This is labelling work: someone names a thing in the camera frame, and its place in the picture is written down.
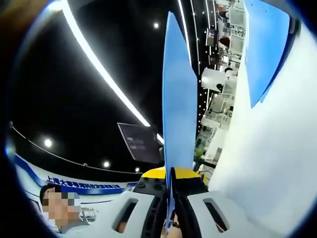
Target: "banner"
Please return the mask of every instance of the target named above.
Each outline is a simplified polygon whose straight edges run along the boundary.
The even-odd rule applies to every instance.
[[[43,185],[50,182],[61,185],[63,192],[77,192],[79,195],[107,195],[122,193],[126,188],[134,187],[137,183],[97,182],[69,178],[50,173],[39,167],[36,167],[25,161],[19,155],[16,155],[14,162],[17,166],[26,171],[38,186],[42,187]]]

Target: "person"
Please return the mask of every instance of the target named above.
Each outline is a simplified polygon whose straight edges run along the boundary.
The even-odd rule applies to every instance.
[[[61,234],[72,227],[88,225],[79,217],[80,201],[75,192],[61,192],[60,185],[48,183],[41,188],[40,202],[43,212],[54,220]]]
[[[40,202],[43,212],[48,214],[49,219],[55,221],[59,233],[63,238],[88,238],[100,237],[106,233],[104,229],[104,219],[96,218],[96,221],[89,225],[83,222],[80,217],[79,196],[75,192],[62,192],[61,186],[48,183],[41,188]],[[123,233],[129,219],[128,213],[123,214],[121,222],[115,229]],[[177,228],[170,230],[169,238],[181,238],[181,232]]]

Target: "led strip light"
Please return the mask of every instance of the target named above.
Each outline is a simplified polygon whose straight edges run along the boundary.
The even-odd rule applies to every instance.
[[[196,14],[194,11],[194,5],[192,0],[190,0],[190,5],[192,7],[193,20],[194,20],[194,26],[195,26],[196,50],[197,50],[197,59],[198,59],[198,75],[200,75],[200,60],[199,60],[198,34],[197,34],[197,26],[196,26]]]
[[[71,12],[71,9],[69,7],[68,1],[67,0],[60,0],[62,3],[62,10],[65,15],[66,21],[75,36],[77,42],[79,43],[80,47],[90,60],[90,62],[94,65],[96,70],[99,72],[99,74],[103,77],[105,82],[109,85],[109,87],[115,92],[115,94],[119,97],[119,99],[125,104],[125,106],[135,115],[135,117],[144,125],[144,126],[151,126],[145,118],[139,113],[139,111],[135,108],[135,106],[130,102],[130,100],[124,95],[122,90],[118,87],[118,85],[115,83],[115,81],[111,78],[109,73],[106,71],[106,69],[103,67],[91,47],[89,46],[88,42],[86,41],[84,35],[80,31],[77,22]],[[187,28],[185,24],[185,19],[184,19],[184,14],[183,14],[183,9],[181,7],[181,12],[182,12],[182,19],[183,19],[183,24],[184,24],[184,29],[185,29],[185,35],[186,35],[186,40],[187,40],[187,48],[188,48],[188,53],[189,53],[189,44],[188,44],[188,35],[187,35]],[[164,144],[163,138],[157,134],[158,140]]]
[[[183,6],[182,6],[181,0],[177,0],[177,1],[178,1],[179,9],[180,9],[180,14],[182,16],[182,22],[183,22],[183,27],[184,27],[184,32],[185,32],[189,63],[190,63],[190,65],[192,65],[192,57],[191,57],[191,54],[190,54],[189,38],[188,38],[187,26],[186,26],[186,22],[185,22],[184,10],[183,10]]]

